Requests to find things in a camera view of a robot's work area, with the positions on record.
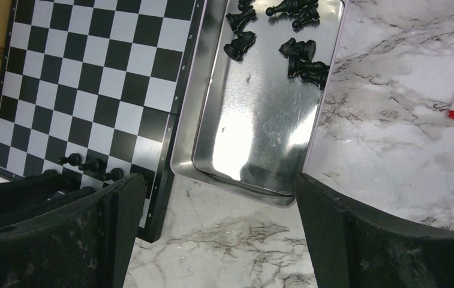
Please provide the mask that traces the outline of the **black chess pawn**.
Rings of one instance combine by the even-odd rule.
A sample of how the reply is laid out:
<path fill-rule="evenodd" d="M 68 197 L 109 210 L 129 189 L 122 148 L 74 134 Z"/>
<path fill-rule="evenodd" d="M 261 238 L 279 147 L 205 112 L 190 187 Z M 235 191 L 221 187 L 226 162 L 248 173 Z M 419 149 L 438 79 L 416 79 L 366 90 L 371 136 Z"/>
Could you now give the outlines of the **black chess pawn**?
<path fill-rule="evenodd" d="M 90 171 L 94 173 L 101 172 L 105 168 L 105 162 L 100 158 L 91 158 L 84 163 L 78 165 L 81 171 Z"/>
<path fill-rule="evenodd" d="M 101 180 L 102 181 L 118 181 L 124 177 L 124 171 L 119 168 L 113 168 L 110 172 L 106 172 L 102 174 Z"/>
<path fill-rule="evenodd" d="M 59 164 L 69 164 L 71 166 L 78 166 L 79 164 L 82 163 L 82 158 L 81 155 L 78 153 L 71 153 L 69 156 L 63 156 L 58 158 L 58 163 Z"/>

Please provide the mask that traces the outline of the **black chess rook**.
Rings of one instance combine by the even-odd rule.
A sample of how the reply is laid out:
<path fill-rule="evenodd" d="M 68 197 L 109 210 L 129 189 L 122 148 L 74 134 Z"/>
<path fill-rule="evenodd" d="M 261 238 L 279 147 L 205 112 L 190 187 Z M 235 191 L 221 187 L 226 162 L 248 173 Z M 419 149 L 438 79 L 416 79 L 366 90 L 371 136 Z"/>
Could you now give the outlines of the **black chess rook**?
<path fill-rule="evenodd" d="M 58 175 L 58 174 L 59 174 L 59 172 L 55 169 L 47 169 L 42 173 L 43 176 Z"/>

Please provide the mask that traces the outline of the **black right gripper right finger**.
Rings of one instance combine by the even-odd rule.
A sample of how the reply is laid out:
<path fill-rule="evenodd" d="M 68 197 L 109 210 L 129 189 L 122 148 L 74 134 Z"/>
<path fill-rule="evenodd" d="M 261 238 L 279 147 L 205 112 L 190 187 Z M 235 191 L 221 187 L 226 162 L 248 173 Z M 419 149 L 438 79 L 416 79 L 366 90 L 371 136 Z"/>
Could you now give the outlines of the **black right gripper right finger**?
<path fill-rule="evenodd" d="M 454 287 L 454 231 L 399 218 L 313 177 L 296 202 L 318 287 Z"/>

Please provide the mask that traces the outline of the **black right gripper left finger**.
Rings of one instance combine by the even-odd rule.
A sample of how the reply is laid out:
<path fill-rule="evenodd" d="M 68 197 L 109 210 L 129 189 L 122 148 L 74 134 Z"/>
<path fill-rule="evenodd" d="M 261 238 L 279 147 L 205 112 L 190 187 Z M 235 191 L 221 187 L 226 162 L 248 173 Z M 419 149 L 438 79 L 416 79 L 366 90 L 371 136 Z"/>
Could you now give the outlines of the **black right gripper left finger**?
<path fill-rule="evenodd" d="M 0 287 L 122 287 L 146 192 L 132 173 L 0 229 Z"/>

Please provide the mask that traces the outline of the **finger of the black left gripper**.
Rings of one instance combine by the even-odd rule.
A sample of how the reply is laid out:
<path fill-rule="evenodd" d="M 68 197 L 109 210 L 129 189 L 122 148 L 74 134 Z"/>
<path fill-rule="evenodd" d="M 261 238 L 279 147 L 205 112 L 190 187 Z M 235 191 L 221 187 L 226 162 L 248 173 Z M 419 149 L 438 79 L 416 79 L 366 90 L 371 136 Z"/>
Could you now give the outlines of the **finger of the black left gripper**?
<path fill-rule="evenodd" d="M 50 212 L 95 193 L 58 173 L 0 183 L 0 229 Z"/>

